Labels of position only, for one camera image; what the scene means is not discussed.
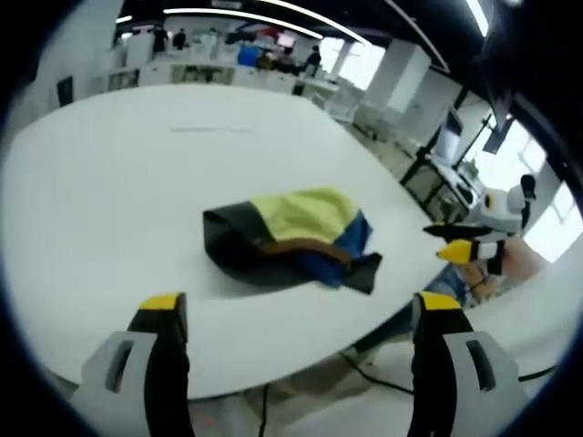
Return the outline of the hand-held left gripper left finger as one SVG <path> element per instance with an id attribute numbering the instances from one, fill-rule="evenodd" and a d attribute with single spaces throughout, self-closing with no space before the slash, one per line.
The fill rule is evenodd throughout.
<path id="1" fill-rule="evenodd" d="M 83 365 L 73 408 L 99 436 L 193 436 L 187 343 L 185 293 L 143 301 Z"/>

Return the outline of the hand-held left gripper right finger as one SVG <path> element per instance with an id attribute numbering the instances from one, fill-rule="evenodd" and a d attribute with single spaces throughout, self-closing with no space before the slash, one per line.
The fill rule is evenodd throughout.
<path id="1" fill-rule="evenodd" d="M 518 367 L 457 300 L 414 295 L 410 436 L 497 436 L 527 406 Z"/>

